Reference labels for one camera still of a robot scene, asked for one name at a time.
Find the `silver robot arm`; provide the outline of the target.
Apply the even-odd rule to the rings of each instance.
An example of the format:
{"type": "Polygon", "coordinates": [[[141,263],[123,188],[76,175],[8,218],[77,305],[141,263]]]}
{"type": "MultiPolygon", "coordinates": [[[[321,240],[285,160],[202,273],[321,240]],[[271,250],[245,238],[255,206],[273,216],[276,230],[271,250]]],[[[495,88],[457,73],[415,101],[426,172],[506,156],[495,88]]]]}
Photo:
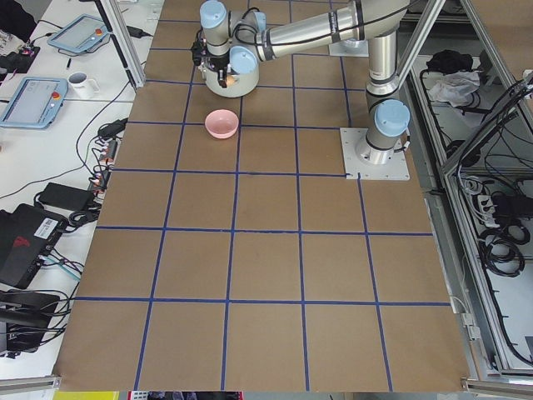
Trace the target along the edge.
{"type": "Polygon", "coordinates": [[[396,31],[407,1],[350,1],[344,8],[268,27],[256,7],[232,11],[221,1],[200,7],[201,28],[192,44],[192,61],[208,88],[225,98],[242,97],[259,81],[259,65],[305,50],[345,42],[368,44],[366,100],[371,116],[378,103],[394,98],[400,87],[396,31]]]}

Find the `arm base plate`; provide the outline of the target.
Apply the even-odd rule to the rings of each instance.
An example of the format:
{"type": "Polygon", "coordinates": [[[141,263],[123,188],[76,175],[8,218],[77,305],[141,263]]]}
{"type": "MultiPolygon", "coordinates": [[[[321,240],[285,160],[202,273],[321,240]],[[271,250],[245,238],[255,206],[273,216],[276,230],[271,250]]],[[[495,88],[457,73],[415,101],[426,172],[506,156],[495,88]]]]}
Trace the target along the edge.
{"type": "Polygon", "coordinates": [[[351,180],[408,181],[410,174],[401,138],[387,150],[377,150],[366,140],[367,128],[342,127],[341,147],[345,175],[351,180]]]}
{"type": "Polygon", "coordinates": [[[332,43],[328,46],[328,51],[329,55],[333,57],[369,57],[368,42],[366,40],[359,41],[354,38],[332,43]]]}

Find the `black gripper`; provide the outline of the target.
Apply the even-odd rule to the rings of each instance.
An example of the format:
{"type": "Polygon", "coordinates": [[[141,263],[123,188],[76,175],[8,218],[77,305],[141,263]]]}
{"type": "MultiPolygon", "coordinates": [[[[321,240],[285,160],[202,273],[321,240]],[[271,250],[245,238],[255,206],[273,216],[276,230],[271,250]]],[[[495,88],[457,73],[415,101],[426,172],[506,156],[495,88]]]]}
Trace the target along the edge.
{"type": "Polygon", "coordinates": [[[225,82],[225,70],[230,64],[229,52],[222,55],[214,55],[209,52],[207,43],[204,39],[196,38],[191,47],[192,61],[195,66],[199,67],[204,64],[205,67],[217,72],[217,81],[219,83],[225,82]]]}

